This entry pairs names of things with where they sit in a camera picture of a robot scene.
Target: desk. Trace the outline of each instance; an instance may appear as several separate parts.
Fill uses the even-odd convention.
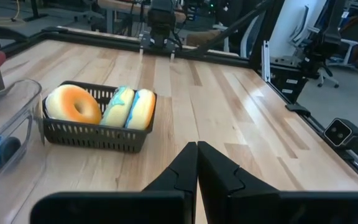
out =
[[[65,80],[158,94],[154,129],[138,154],[47,142],[46,170],[20,196],[13,223],[26,224],[33,204],[53,192],[141,190],[199,140],[280,190],[358,191],[358,175],[253,70],[45,40],[1,71],[6,85],[38,81],[44,97]],[[199,191],[196,222],[206,223]]]
[[[107,32],[112,34],[114,24],[113,11],[130,13],[132,3],[115,1],[115,0],[99,0],[98,4],[101,8],[107,10]],[[147,15],[150,6],[144,6],[144,14]],[[140,5],[135,4],[132,10],[133,14],[140,14]],[[177,22],[183,22],[186,19],[186,15],[182,12],[175,12]]]

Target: wooden tabletop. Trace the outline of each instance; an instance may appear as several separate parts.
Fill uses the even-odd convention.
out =
[[[46,40],[1,71],[6,85],[38,81],[44,97],[65,80],[158,94],[154,129],[138,154],[47,142],[45,173],[14,223],[27,223],[33,204],[53,192],[142,190],[189,141],[207,141],[280,190],[358,191],[358,175],[252,70]],[[197,200],[196,221],[206,223],[199,191]]]
[[[115,1],[115,0],[98,0],[98,5],[101,8],[106,9],[115,9],[115,10],[121,10],[121,11],[131,11],[132,3],[129,2],[123,2],[123,1]],[[144,14],[147,15],[147,12],[149,11],[150,6],[144,6]],[[140,14],[140,5],[135,4],[134,8],[132,10],[132,13],[134,14]],[[175,12],[175,17],[177,18],[177,22],[183,22],[186,19],[186,15],[182,12]]]

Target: floor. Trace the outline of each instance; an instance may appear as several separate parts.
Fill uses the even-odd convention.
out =
[[[0,17],[10,18],[16,13],[14,2],[5,4],[0,8]],[[20,16],[31,16],[28,7],[22,7]],[[42,12],[50,16],[28,22],[26,24],[8,23],[9,26],[19,32],[31,35],[49,26],[68,26],[80,29],[90,29],[86,21],[74,22],[75,12],[61,9],[42,9]],[[185,37],[188,30],[181,30],[180,36]],[[346,118],[358,126],[358,73],[349,68],[332,68],[333,74],[339,80],[340,87],[333,88],[333,84],[326,82],[321,88],[317,87],[317,80],[311,80],[306,84],[298,102],[308,108],[312,115],[323,125],[327,126],[334,118]]]

